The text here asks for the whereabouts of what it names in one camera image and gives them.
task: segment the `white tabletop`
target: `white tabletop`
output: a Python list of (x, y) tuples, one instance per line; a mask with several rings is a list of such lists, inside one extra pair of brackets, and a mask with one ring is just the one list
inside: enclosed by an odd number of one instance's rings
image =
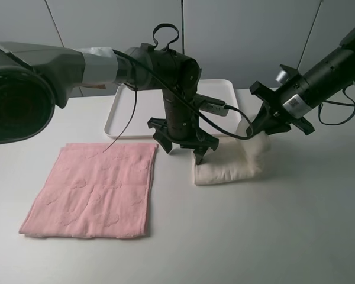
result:
[[(355, 88), (348, 93), (355, 98)], [(247, 113), (257, 112), (248, 90), (237, 96)], [(160, 147), (149, 237), (19, 235), (59, 149), (110, 142), (112, 101), (71, 99), (41, 134), (0, 145), (0, 283), (355, 283), (355, 118), (327, 127), (317, 110), (306, 116), (311, 135), (293, 128), (271, 136), (265, 171), (253, 180), (197, 187), (189, 150), (167, 155)], [(326, 105), (324, 120), (351, 112)]]

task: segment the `towel embossed pattern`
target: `towel embossed pattern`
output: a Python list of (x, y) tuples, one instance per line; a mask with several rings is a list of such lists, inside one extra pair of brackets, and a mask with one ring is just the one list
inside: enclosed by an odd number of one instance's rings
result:
[(67, 144), (19, 233), (133, 238), (146, 234), (157, 144)]

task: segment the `gray tape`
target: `gray tape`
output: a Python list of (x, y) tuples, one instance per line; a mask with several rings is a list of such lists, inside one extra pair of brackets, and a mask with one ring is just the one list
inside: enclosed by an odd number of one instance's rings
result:
[(298, 94), (288, 99), (283, 104), (283, 107), (291, 116), (297, 119), (303, 117), (312, 110), (312, 108), (308, 106)]
[(116, 80), (118, 62), (110, 47), (90, 47), (75, 49), (81, 52), (85, 61), (83, 84), (101, 85)]

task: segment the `folded white towel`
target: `folded white towel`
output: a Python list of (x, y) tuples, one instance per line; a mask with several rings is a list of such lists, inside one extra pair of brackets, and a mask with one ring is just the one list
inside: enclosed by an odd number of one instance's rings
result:
[[(246, 136), (248, 126), (245, 119), (241, 120), (236, 133)], [(213, 185), (252, 178), (262, 172), (262, 154), (269, 149), (270, 139), (264, 131), (250, 140), (221, 138), (217, 150), (208, 150), (199, 166), (192, 154), (193, 182), (196, 185)]]

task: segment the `pink towel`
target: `pink towel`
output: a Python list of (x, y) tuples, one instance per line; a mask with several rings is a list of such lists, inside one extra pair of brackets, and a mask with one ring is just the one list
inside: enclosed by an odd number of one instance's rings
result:
[(30, 237), (145, 235), (157, 144), (68, 144), (19, 233)]

